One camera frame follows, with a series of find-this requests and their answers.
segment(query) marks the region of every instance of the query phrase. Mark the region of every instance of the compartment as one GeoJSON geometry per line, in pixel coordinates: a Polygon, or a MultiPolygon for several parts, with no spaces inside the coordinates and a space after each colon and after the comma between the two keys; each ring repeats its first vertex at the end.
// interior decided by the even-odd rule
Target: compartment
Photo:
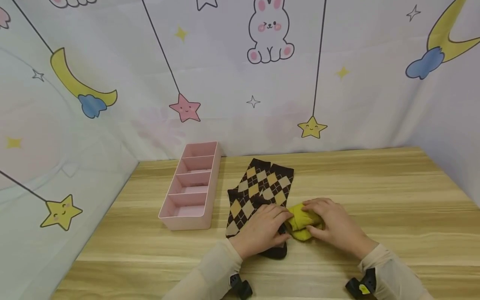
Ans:
{"type": "Polygon", "coordinates": [[[213,155],[182,158],[176,174],[209,172],[212,170],[213,159],[213,155]]]}
{"type": "Polygon", "coordinates": [[[215,154],[217,142],[187,144],[182,157],[210,156],[215,154]]]}
{"type": "Polygon", "coordinates": [[[207,192],[210,174],[211,172],[177,174],[173,177],[168,194],[207,192]]]}
{"type": "Polygon", "coordinates": [[[203,216],[207,193],[173,194],[165,198],[159,217],[203,216]]]}

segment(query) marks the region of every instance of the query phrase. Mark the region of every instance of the tabletop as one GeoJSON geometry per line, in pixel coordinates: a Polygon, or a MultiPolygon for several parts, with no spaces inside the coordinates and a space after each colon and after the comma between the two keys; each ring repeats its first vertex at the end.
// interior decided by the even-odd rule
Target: tabletop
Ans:
{"type": "MultiPolygon", "coordinates": [[[[254,157],[295,169],[287,207],[330,197],[400,256],[435,299],[478,299],[479,209],[421,149],[254,157]]],[[[212,226],[190,231],[169,231],[158,219],[178,161],[141,162],[52,299],[160,299],[225,238],[227,189],[252,158],[222,158],[212,226]]],[[[253,257],[240,274],[253,299],[351,299],[344,285],[361,278],[357,264],[324,243],[289,240],[284,260],[253,257]]]]}

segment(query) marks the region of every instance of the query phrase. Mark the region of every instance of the yellow star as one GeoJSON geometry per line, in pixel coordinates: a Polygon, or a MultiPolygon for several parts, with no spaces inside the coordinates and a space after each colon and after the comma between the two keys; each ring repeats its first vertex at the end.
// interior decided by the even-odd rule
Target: yellow star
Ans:
{"type": "Polygon", "coordinates": [[[62,202],[47,201],[45,204],[50,215],[40,225],[42,228],[58,224],[63,230],[67,231],[70,228],[72,218],[83,212],[80,208],[73,206],[73,196],[71,194],[62,202]]]}
{"type": "Polygon", "coordinates": [[[302,137],[307,137],[309,135],[316,137],[317,139],[320,138],[320,131],[327,128],[327,125],[322,125],[317,123],[315,117],[312,116],[308,122],[298,124],[300,128],[303,129],[302,137]]]}
{"type": "Polygon", "coordinates": [[[343,79],[343,76],[347,75],[348,73],[350,73],[349,70],[345,69],[345,67],[342,67],[342,69],[340,71],[338,71],[337,74],[338,76],[340,76],[340,80],[343,79]]]}
{"type": "Polygon", "coordinates": [[[13,139],[13,138],[7,137],[7,141],[8,141],[7,149],[22,148],[22,145],[20,145],[20,143],[22,142],[22,139],[13,139]]]}
{"type": "Polygon", "coordinates": [[[185,43],[185,37],[187,36],[187,34],[188,32],[183,31],[183,29],[179,26],[179,29],[175,35],[181,38],[181,41],[185,43]]]}

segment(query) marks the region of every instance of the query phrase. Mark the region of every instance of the brown argyle sock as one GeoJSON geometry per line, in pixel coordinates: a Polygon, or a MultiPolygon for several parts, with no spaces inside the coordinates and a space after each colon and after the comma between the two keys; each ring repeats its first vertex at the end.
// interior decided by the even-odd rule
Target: brown argyle sock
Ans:
{"type": "MultiPolygon", "coordinates": [[[[237,235],[248,219],[262,204],[275,203],[286,207],[290,187],[293,182],[293,169],[254,158],[240,183],[228,190],[230,213],[227,222],[227,238],[237,235]]],[[[279,233],[285,233],[281,226],[279,233]]],[[[287,255],[287,244],[273,247],[261,255],[282,259],[287,255]]]]}

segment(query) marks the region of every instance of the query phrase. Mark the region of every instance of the printed backdrop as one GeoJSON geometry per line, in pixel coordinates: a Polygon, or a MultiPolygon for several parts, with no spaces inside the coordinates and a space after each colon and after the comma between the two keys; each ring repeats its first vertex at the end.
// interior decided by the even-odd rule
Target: printed backdrop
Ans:
{"type": "Polygon", "coordinates": [[[0,298],[46,299],[137,160],[186,143],[418,145],[480,203],[479,14],[475,0],[0,0],[0,298]]]}

